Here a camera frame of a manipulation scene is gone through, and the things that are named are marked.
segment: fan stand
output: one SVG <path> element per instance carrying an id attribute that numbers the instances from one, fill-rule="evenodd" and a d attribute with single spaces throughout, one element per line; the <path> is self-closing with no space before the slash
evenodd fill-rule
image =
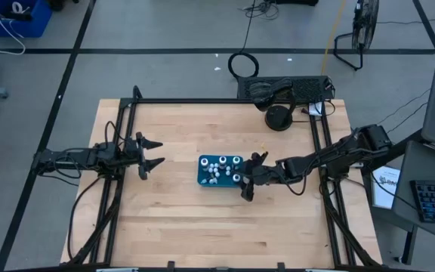
<path id="1" fill-rule="evenodd" d="M 347 34 L 342 34 L 342 35 L 339 35 L 339 36 L 337 36 L 335 38 L 335 48 L 333 49 L 333 55 L 335 55 L 339 60 L 345 62 L 348 66 L 352 67 L 354 70 L 357 71 L 357 70 L 362 69 L 362 67 L 363 67 L 363 45 L 359 45 L 360 67 L 357 67 L 357 66 L 351 64 L 350 62 L 348 62 L 348 60 L 345 60 L 344 58 L 338 56 L 338 54 L 337 54 L 338 40 L 342 39 L 342 38 L 345 38 L 345 37 L 348 37 L 348 36 L 351 36 L 352 34 L 353 34 L 352 32 L 351 33 L 347 33 Z"/>

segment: black round base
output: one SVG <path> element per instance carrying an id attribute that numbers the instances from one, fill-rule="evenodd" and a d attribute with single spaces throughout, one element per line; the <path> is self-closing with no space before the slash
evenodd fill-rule
<path id="1" fill-rule="evenodd" d="M 288 116 L 288 109 L 284 106 L 272 106 L 266 112 L 266 124 L 274 131 L 284 131 L 293 123 L 293 118 Z"/>

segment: yellow cable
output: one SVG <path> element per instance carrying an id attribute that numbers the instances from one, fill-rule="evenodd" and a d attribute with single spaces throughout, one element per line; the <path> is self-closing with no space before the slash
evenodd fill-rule
<path id="1" fill-rule="evenodd" d="M 330 45 L 332 45 L 333 37 L 335 36 L 335 30 L 337 30 L 337 26 L 340 23 L 341 14 L 342 14 L 342 11 L 344 11 L 346 1 L 347 0 L 343 0 L 341 2 L 341 7 L 340 7 L 340 10 L 338 11 L 338 16 L 335 19 L 335 24 L 333 25 L 333 28 L 332 28 L 332 34 L 330 34 L 329 42 L 326 45 L 325 56 L 323 56 L 323 62 L 322 62 L 322 76 L 325 73 L 326 60 L 328 58 L 329 48 L 330 48 Z"/>

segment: white paper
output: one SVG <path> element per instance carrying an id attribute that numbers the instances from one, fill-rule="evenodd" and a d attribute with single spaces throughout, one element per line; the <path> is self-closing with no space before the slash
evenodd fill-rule
<path id="1" fill-rule="evenodd" d="M 387 191 L 396 193 L 397 182 L 399 181 L 400 170 L 387 166 L 380 167 L 374 171 L 375 180 Z M 393 196 L 380 188 L 374 182 L 372 190 L 372 205 L 378 208 L 392 209 Z"/>
<path id="2" fill-rule="evenodd" d="M 318 103 L 310 103 L 308 105 L 308 112 L 313 116 L 321 116 L 322 115 L 322 102 Z"/>

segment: table leg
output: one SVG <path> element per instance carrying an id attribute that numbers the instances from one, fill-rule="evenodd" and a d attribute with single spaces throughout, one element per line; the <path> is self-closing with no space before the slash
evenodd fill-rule
<path id="1" fill-rule="evenodd" d="M 424 139 L 421 136 L 422 128 L 409 135 L 404 140 L 400 141 L 398 144 L 394 144 L 387 155 L 380 158 L 374 159 L 370 164 L 369 168 L 373 171 L 389 163 L 389 161 L 403 155 L 406 152 L 407 143 L 410 141 L 417 141 L 419 143 L 424 143 Z"/>
<path id="2" fill-rule="evenodd" d="M 396 261 L 410 265 L 412 263 L 412 254 L 414 253 L 415 238 L 418 228 L 416 225 L 412 227 L 412 231 L 407 233 L 406 244 L 404 245 L 404 253 L 401 257 L 396 258 Z"/>

